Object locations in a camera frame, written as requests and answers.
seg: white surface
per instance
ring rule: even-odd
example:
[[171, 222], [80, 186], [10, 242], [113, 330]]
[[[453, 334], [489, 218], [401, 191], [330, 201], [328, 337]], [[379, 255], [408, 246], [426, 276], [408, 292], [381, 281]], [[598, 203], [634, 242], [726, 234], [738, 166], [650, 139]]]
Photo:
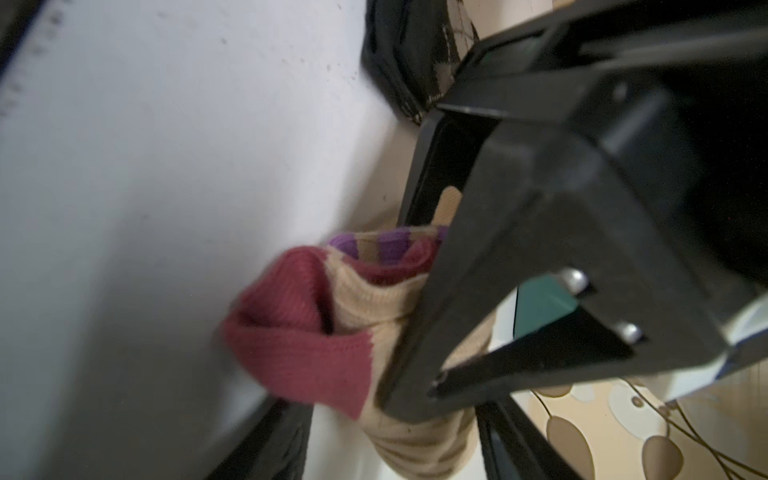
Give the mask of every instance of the white surface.
[[616, 421], [630, 434], [645, 441], [654, 435], [663, 435], [667, 424], [646, 402], [635, 406], [632, 399], [637, 393], [624, 382], [615, 382], [608, 393], [608, 408]]
[[579, 402], [589, 403], [594, 400], [594, 389], [589, 383], [575, 383], [571, 395]]
[[518, 289], [512, 290], [496, 307], [496, 323], [488, 351], [492, 352], [510, 343], [515, 338], [515, 308], [518, 302]]
[[[468, 3], [483, 34], [541, 2]], [[199, 478], [242, 435], [230, 301], [402, 196], [415, 129], [360, 69], [364, 8], [45, 4], [0, 84], [1, 477]], [[387, 475], [326, 409], [310, 441], [305, 478]]]
[[[768, 328], [768, 293], [742, 308], [720, 329], [729, 345], [737, 345]], [[643, 384], [662, 402], [679, 399], [717, 381], [729, 352], [703, 365], [642, 377]]]

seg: metal bolt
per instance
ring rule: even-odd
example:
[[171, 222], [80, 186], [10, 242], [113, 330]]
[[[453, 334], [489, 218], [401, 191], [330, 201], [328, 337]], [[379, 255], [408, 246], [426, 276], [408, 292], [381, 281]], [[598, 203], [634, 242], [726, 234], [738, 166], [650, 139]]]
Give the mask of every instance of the metal bolt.
[[643, 336], [643, 330], [634, 323], [621, 321], [616, 324], [614, 331], [628, 345], [633, 345]]
[[566, 267], [560, 270], [558, 278], [571, 295], [578, 295], [589, 286], [587, 274], [575, 268]]
[[620, 104], [622, 101], [626, 100], [627, 90], [629, 90], [629, 87], [627, 86], [627, 82], [622, 81], [620, 84], [617, 84], [614, 87], [614, 101]]

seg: patterned fabric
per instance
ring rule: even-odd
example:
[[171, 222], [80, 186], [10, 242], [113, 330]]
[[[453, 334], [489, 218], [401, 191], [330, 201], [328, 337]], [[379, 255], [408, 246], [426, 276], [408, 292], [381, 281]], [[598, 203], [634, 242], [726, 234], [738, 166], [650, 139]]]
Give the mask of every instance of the patterned fabric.
[[669, 403], [635, 379], [516, 398], [584, 480], [757, 480], [768, 472], [765, 384], [754, 366]]
[[[235, 356], [261, 385], [355, 419], [406, 478], [448, 478], [478, 442], [474, 409], [410, 425], [374, 404], [445, 232], [417, 227], [345, 234], [325, 248], [289, 250], [243, 292], [222, 325]], [[490, 315], [478, 326], [444, 368], [485, 352], [493, 320]]]

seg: black bag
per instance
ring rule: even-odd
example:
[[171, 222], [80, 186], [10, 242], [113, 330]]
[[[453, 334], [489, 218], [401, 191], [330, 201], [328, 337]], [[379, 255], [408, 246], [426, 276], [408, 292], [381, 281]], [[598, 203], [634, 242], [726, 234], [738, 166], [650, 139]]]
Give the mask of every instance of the black bag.
[[362, 62], [389, 101], [421, 124], [477, 40], [462, 0], [369, 0]]

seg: beige sock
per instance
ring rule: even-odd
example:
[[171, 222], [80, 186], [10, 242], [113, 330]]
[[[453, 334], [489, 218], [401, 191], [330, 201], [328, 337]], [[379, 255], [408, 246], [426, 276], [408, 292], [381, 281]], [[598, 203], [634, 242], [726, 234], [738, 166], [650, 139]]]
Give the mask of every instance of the beige sock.
[[[461, 193], [453, 187], [443, 192], [433, 224], [447, 225], [453, 218]], [[361, 260], [376, 260], [376, 234], [356, 236]], [[377, 286], [364, 280], [333, 252], [326, 261], [331, 282], [336, 331], [368, 329], [372, 343], [372, 387], [359, 424], [384, 461], [411, 479], [442, 479], [460, 471], [478, 444], [475, 410], [464, 409], [428, 422], [409, 424], [382, 412], [375, 402], [376, 386], [392, 358], [402, 328], [412, 314], [428, 274], [393, 286]], [[485, 353], [491, 339], [495, 314], [475, 328], [447, 358], [448, 369]]]

